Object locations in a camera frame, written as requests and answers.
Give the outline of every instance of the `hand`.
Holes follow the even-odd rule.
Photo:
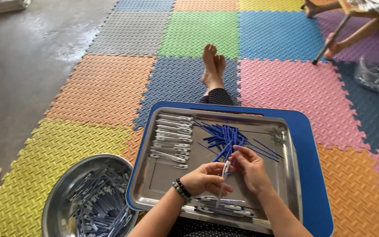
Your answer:
[[[218,176],[222,175],[223,167],[222,162],[202,164],[196,170],[184,175],[181,183],[192,196],[198,196],[204,191],[218,194],[222,185],[224,185],[222,195],[226,195],[227,192],[233,192],[233,189],[224,183],[223,177]]]
[[[239,165],[236,167],[242,168],[242,175],[248,189],[256,195],[262,191],[273,190],[263,159],[249,148],[238,145],[233,146],[233,148],[236,152],[231,155],[230,161],[238,161]]]

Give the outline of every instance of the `purple foam tile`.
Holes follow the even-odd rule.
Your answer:
[[[327,11],[318,14],[316,18],[321,28],[323,37],[327,38],[331,32],[334,32],[344,17],[345,14],[340,11]],[[337,42],[346,39],[370,20],[370,18],[364,17],[350,18],[345,28],[337,37]],[[343,50],[333,59],[335,61],[359,62],[361,55],[365,54],[367,55],[366,59],[368,62],[379,63],[379,32],[370,35],[367,38],[352,45],[350,48]]]

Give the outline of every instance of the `dark blue foam tile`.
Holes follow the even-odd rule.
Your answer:
[[[176,101],[196,103],[206,92],[206,86],[201,83],[204,64],[201,58],[174,58],[156,57],[155,69],[152,71],[150,83],[144,100],[140,102],[141,109],[137,110],[138,118],[134,119],[135,129],[144,127],[150,108],[157,101]],[[226,91],[236,105],[238,93],[237,61],[226,59],[226,69],[223,73],[223,82]]]
[[[313,60],[324,46],[315,19],[303,11],[241,11],[240,57]]]
[[[172,11],[173,0],[119,0],[114,11]]]
[[[377,153],[376,149],[379,149],[379,93],[368,90],[353,80],[356,63],[333,62],[333,64],[339,68],[340,80],[345,83],[344,89],[349,93],[346,98],[353,103],[351,108],[356,110],[355,119],[361,122],[359,130],[366,134],[363,140],[371,146],[371,152]]]

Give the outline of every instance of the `woman's left hand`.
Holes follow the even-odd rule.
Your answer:
[[[222,175],[223,167],[223,162],[202,164],[196,170],[184,175],[181,183],[192,196],[198,196],[204,191],[218,194],[222,185],[224,185],[222,195],[226,195],[227,192],[233,192],[233,189],[224,183],[223,177],[218,176]]]

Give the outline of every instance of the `clear plastic container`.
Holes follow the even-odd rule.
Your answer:
[[[355,81],[361,86],[379,92],[379,65],[367,63],[366,56],[362,56],[355,71]]]

